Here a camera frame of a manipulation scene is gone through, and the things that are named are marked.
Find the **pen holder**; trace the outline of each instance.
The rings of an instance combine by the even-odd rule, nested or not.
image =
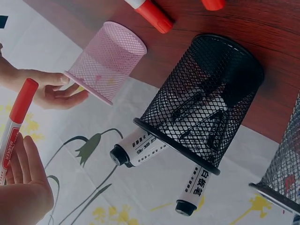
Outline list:
[[[134,123],[219,175],[263,79],[260,63],[245,48],[222,36],[198,35]]]
[[[107,21],[65,75],[112,105],[112,98],[146,53],[136,34]]]
[[[300,94],[273,160],[258,184],[249,184],[283,209],[300,214],[296,202],[300,185]]]

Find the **hand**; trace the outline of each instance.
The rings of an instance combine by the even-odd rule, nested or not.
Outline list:
[[[4,225],[34,225],[53,207],[53,194],[36,145],[19,134],[0,186],[0,218]]]
[[[33,100],[44,109],[69,109],[89,96],[86,90],[74,94],[79,88],[76,83],[66,90],[60,90],[63,85],[69,84],[69,79],[63,74],[26,69],[18,70],[15,82],[12,84],[15,91],[20,90],[26,78],[32,78],[38,82],[39,88]]]

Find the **table surface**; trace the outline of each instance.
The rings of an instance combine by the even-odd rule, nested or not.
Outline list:
[[[300,89],[300,2],[228,0],[224,9],[205,10],[199,0],[157,0],[174,19],[160,34],[123,0],[24,0],[84,48],[107,20],[121,23],[147,45],[131,77],[160,87],[188,48],[204,32],[228,36],[262,63],[265,81],[243,125],[280,142]]]

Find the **finger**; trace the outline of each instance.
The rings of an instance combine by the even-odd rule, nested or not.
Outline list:
[[[21,165],[19,162],[18,155],[15,151],[15,147],[13,148],[13,152],[11,154],[10,165],[11,165],[11,168],[13,171],[15,184],[22,184],[23,183],[23,172],[22,172],[22,168],[21,168]]]
[[[17,142],[15,144],[14,151],[18,155],[20,166],[23,172],[23,182],[28,184],[31,181],[30,168],[28,163],[27,153],[24,147],[24,140],[21,133],[18,134]]]
[[[37,146],[30,136],[24,138],[24,146],[28,156],[31,179],[33,181],[47,182],[47,176]]]
[[[61,97],[69,97],[71,96],[77,89],[79,88],[79,85],[77,83],[74,83],[70,87],[68,87],[65,90],[58,90],[55,92],[55,97],[56,98],[61,98]]]
[[[14,175],[13,175],[13,170],[11,169],[11,165],[8,165],[8,169],[6,172],[6,183],[9,184],[14,184],[15,183],[15,179],[14,179]]]
[[[60,85],[60,86],[50,86],[52,88],[53,91],[57,91],[57,90],[60,90],[63,85]]]
[[[52,105],[55,108],[59,108],[59,109],[69,109],[80,104],[88,97],[89,97],[89,93],[86,90],[83,90],[69,97],[55,98],[52,102]]]
[[[40,72],[38,75],[39,84],[62,86],[70,82],[70,79],[61,73]]]

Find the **red marker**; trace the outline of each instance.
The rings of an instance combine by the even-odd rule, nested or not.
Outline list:
[[[0,143],[0,185],[4,184],[15,141],[37,89],[37,82],[32,79],[26,79],[10,112]]]
[[[202,3],[209,11],[220,10],[226,5],[225,0],[202,0]]]
[[[173,23],[151,0],[125,0],[137,13],[142,15],[159,32],[169,32]]]

